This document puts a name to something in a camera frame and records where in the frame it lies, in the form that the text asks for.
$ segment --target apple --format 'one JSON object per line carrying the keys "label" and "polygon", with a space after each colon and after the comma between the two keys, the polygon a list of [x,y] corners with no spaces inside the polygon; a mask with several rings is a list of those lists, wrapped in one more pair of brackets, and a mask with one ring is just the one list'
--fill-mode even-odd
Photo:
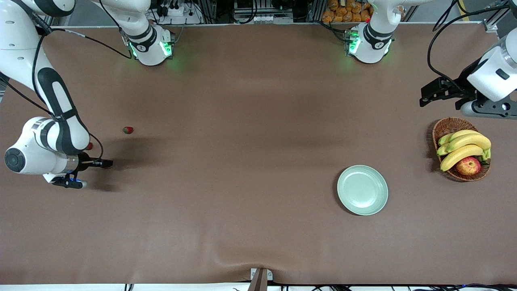
{"label": "apple", "polygon": [[481,164],[478,159],[473,156],[468,156],[456,164],[458,173],[465,176],[473,176],[481,170]]}

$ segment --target yellow banana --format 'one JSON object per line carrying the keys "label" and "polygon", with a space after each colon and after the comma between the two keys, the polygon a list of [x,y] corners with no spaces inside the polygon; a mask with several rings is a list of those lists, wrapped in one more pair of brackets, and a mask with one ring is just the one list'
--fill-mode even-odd
{"label": "yellow banana", "polygon": [[475,144],[483,150],[488,150],[492,146],[490,139],[486,138],[484,135],[466,134],[451,140],[447,146],[447,152],[453,152],[467,144]]}
{"label": "yellow banana", "polygon": [[442,137],[438,140],[438,145],[439,145],[439,146],[443,146],[444,144],[446,144],[447,142],[449,142],[449,138],[450,138],[452,135],[453,135],[453,134],[447,134],[447,135],[442,136]]}
{"label": "yellow banana", "polygon": [[449,143],[445,143],[443,146],[439,147],[438,150],[436,150],[436,155],[437,156],[444,156],[446,154],[448,154],[447,152],[447,146],[449,145]]}
{"label": "yellow banana", "polygon": [[478,135],[480,135],[480,133],[475,131],[475,130],[464,129],[464,130],[460,130],[460,131],[452,133],[452,134],[447,134],[447,135],[442,136],[438,140],[438,145],[442,146],[444,143],[450,142],[451,140],[453,140],[453,139],[455,139],[457,137],[460,137],[462,135],[468,135],[468,134],[478,134]]}
{"label": "yellow banana", "polygon": [[468,144],[464,147],[461,147],[452,153],[449,153],[442,163],[440,164],[440,170],[447,171],[452,166],[454,166],[457,162],[461,161],[462,159],[468,157],[468,156],[481,156],[483,155],[483,149],[478,147],[475,144]]}
{"label": "yellow banana", "polygon": [[460,130],[458,132],[453,133],[452,136],[450,137],[450,140],[453,140],[453,139],[455,139],[457,137],[460,137],[462,135],[468,135],[468,134],[482,135],[482,134],[480,134],[479,132],[477,132],[475,130],[464,129],[464,130]]}

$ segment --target red strawberry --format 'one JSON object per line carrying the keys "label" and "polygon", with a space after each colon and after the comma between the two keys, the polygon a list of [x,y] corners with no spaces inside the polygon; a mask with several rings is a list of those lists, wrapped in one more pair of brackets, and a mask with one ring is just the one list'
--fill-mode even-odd
{"label": "red strawberry", "polygon": [[131,126],[126,126],[126,127],[123,128],[123,131],[124,131],[125,134],[130,135],[130,134],[133,133],[134,128],[131,127]]}

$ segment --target light green plate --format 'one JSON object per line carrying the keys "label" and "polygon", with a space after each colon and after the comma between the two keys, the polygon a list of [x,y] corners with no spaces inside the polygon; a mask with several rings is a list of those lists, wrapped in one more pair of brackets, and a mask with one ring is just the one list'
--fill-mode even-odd
{"label": "light green plate", "polygon": [[338,179],[341,203],[359,215],[379,212],[388,201],[388,185],[374,168],[356,165],[346,168]]}

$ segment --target fruit basket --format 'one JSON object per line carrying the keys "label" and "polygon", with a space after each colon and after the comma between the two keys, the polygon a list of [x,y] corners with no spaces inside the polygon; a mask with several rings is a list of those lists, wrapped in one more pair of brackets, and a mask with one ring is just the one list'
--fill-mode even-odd
{"label": "fruit basket", "polygon": [[[439,120],[434,125],[434,128],[433,128],[433,144],[434,144],[435,150],[438,150],[438,148],[439,148],[438,140],[442,136],[451,134],[451,133],[455,133],[455,132],[458,132],[458,131],[464,130],[464,129],[478,131],[477,128],[472,125],[472,123],[470,123],[462,118],[447,117],[442,120]],[[444,158],[445,157],[443,157],[443,156],[438,157],[440,163],[442,162],[442,160]],[[488,174],[489,171],[490,171],[490,165],[481,165],[481,170],[473,176],[465,176],[465,175],[458,173],[458,171],[456,170],[456,167],[450,168],[450,170],[448,170],[447,173],[457,180],[460,180],[463,182],[473,182],[473,181],[478,181],[478,180],[483,179],[486,176],[486,174]]]}

